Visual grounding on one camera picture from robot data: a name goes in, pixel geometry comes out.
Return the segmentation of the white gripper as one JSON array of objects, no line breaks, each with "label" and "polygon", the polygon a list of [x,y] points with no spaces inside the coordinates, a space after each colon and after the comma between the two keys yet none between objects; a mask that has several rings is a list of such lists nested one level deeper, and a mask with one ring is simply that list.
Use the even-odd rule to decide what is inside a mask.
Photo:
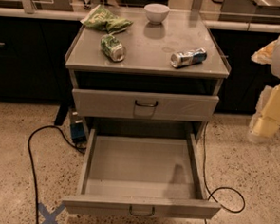
[{"label": "white gripper", "polygon": [[[251,56],[260,65],[271,63],[271,73],[280,79],[280,37],[269,42]],[[280,84],[265,86],[256,104],[256,112],[250,121],[249,141],[261,143],[272,138],[280,129]]]}]

